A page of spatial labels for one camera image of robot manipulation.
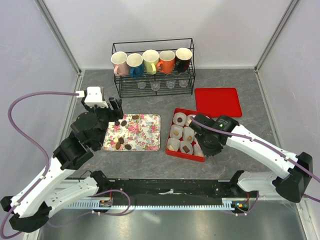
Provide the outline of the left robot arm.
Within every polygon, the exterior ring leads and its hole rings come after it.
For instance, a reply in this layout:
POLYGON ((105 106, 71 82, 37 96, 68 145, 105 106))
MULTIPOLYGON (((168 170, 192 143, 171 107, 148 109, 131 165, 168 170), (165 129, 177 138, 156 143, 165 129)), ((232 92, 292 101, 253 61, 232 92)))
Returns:
POLYGON ((102 149, 109 123, 124 117, 122 100, 109 98, 90 103, 81 101, 85 112, 71 124, 71 132, 46 158, 44 169, 15 196, 5 196, 0 204, 7 212, 9 222, 18 234, 32 233, 67 205, 85 197, 106 196, 111 183, 102 171, 93 171, 77 184, 54 192, 54 189, 102 149))

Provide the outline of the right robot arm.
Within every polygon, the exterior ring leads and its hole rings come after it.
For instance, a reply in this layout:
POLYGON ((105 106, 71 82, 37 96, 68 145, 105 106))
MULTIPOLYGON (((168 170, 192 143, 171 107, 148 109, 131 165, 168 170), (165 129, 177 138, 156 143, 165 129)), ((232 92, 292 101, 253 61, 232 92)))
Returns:
POLYGON ((306 152, 296 154, 258 137, 235 119, 221 115, 217 119, 197 114, 189 126, 207 157, 219 154, 225 146, 236 149, 266 166, 268 172, 237 171, 229 184, 235 197, 245 192, 277 193, 282 198, 299 203, 314 178, 313 158, 306 152))

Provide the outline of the brown rectangular chocolate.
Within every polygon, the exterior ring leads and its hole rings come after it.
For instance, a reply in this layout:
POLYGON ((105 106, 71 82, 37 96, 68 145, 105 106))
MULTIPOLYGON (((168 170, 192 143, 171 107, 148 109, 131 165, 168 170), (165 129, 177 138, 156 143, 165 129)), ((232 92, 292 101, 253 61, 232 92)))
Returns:
POLYGON ((186 153, 188 153, 190 151, 190 149, 185 145, 183 148, 182 148, 186 153))

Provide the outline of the red chocolate box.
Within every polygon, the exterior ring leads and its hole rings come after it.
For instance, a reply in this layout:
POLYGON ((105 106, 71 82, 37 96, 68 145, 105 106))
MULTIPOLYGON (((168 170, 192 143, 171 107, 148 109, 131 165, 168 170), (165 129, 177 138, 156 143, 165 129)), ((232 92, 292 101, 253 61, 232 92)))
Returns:
POLYGON ((199 113, 198 111, 184 108, 176 108, 174 110, 165 147, 167 155, 200 163, 205 161, 204 154, 195 138, 196 133, 188 124, 188 120, 199 113), (182 118, 182 122, 177 122, 178 118, 182 118), (180 135, 175 135, 174 131, 178 131, 180 135), (174 148, 174 151, 168 149, 169 145, 174 148), (183 150, 184 146, 189 148, 189 152, 186 153, 183 150))

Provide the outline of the floral serving tray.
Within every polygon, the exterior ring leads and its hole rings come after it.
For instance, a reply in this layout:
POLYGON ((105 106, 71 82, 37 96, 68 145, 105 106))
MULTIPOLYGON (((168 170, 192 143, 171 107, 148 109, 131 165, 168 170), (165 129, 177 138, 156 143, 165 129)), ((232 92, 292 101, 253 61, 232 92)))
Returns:
POLYGON ((109 123, 102 149, 115 152, 152 152, 161 146, 161 117, 158 114, 125 114, 109 123))

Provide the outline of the red box lid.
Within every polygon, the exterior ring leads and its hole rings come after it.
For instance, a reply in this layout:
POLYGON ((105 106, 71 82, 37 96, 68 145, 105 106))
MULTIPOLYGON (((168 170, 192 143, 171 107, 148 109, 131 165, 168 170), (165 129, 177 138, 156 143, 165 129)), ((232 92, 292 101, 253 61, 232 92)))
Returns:
POLYGON ((237 89, 234 87, 196 88, 196 110, 217 118, 227 115, 231 118, 242 117, 242 109, 237 89))

